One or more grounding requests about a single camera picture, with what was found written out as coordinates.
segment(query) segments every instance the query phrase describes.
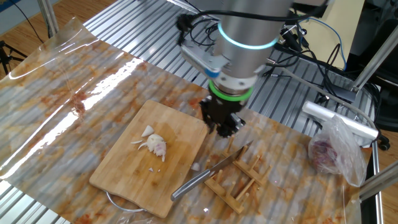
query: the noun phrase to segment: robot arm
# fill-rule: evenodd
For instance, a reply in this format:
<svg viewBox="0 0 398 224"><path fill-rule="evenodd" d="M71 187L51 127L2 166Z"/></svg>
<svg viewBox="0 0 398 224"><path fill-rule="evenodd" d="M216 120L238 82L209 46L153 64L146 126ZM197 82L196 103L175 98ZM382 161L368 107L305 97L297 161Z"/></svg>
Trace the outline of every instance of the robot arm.
<svg viewBox="0 0 398 224"><path fill-rule="evenodd" d="M226 1L224 9L264 16L284 17L293 0ZM223 16L213 54L185 41L185 60L209 79L210 95L200 102L203 120L222 137L239 131L245 122L236 113L246 106L258 72L278 41L284 22Z"/></svg>

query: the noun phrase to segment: corrugated metal surface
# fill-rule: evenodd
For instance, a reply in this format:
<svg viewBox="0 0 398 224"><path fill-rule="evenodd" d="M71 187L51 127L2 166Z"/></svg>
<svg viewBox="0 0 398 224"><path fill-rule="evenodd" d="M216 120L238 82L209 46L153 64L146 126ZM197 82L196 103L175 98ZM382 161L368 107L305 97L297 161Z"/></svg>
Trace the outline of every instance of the corrugated metal surface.
<svg viewBox="0 0 398 224"><path fill-rule="evenodd" d="M174 3L158 0L119 0L86 22L85 26L101 40L206 88L208 82L205 77L184 61L175 43L178 36L175 18L180 13L188 12L186 8L189 7L184 2ZM204 22L195 29L194 38L197 41L209 43L203 32L203 28L208 25L209 23ZM289 56L275 50L271 58L281 60ZM300 59L289 70L308 81L319 85L322 83L323 78L317 66L312 62ZM281 76L261 77L257 81L248 103L249 108L313 136L319 128L301 112L301 107L306 100L316 101L318 93L289 77L284 77L283 72L278 68L273 73ZM345 87L350 83L350 80L334 73L330 74L330 78L339 86ZM359 92L354 105L370 116L374 116L369 93ZM354 113L335 102L329 101L323 106L358 120ZM2 181L0 182L0 223L69 222L6 181Z"/></svg>

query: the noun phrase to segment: wooden floor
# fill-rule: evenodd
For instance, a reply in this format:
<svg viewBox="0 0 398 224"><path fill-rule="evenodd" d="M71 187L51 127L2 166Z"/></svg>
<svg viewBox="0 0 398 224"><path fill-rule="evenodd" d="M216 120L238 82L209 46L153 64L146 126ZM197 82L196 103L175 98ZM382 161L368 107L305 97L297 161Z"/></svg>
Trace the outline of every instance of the wooden floor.
<svg viewBox="0 0 398 224"><path fill-rule="evenodd" d="M82 22L85 22L113 2L115 2L115 0L61 0L56 3L53 8L61 28L75 16ZM44 41L47 40L47 30L41 14L31 17L30 22L36 28L40 38ZM41 44L29 23L26 21L0 36L0 40L4 40L7 44L17 48L26 55L32 53ZM16 65L17 63L12 63L11 67L15 67ZM5 76L4 71L0 68L0 78L3 76ZM391 148L387 152L379 151L380 169L382 170L398 160L398 133L383 131L383 134L390 139ZM384 223L397 223L398 183L382 192L382 201Z"/></svg>

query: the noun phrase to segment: cutting board handle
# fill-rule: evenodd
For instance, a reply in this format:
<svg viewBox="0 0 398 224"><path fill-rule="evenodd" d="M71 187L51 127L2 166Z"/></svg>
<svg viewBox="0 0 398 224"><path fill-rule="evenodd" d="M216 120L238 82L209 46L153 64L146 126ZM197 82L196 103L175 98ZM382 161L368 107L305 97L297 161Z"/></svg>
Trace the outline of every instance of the cutting board handle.
<svg viewBox="0 0 398 224"><path fill-rule="evenodd" d="M110 201L114 206L116 206L118 209L120 209L120 210L123 210L123 211L125 211L125 212L146 212L146 211L147 211L147 210L145 210L145 209L143 209L143 208L140 208L140 209L126 209L126 208L120 207L119 205L117 205L117 204L112 200L111 195L109 194L109 192L107 192L106 190L104 190L104 191L105 191L105 193L106 193L106 196L108 196L109 201Z"/></svg>

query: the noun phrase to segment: plastic sheet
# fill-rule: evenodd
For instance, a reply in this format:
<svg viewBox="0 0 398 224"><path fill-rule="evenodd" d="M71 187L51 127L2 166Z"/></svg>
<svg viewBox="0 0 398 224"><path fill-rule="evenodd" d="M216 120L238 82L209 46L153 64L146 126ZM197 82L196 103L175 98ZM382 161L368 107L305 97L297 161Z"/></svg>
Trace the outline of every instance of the plastic sheet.
<svg viewBox="0 0 398 224"><path fill-rule="evenodd" d="M268 181L249 189L240 215L204 184L175 202L163 220L123 214L89 184L146 100L200 118L198 102L206 95L203 88L98 40L73 19L0 81L0 178L72 223L360 223L359 189L312 169L310 138L250 110L241 113L247 125L233 148L254 140L243 161L260 155L254 170ZM196 162L216 164L227 145L227 139L207 136ZM221 184L232 181L236 195L249 179L229 166Z"/></svg>

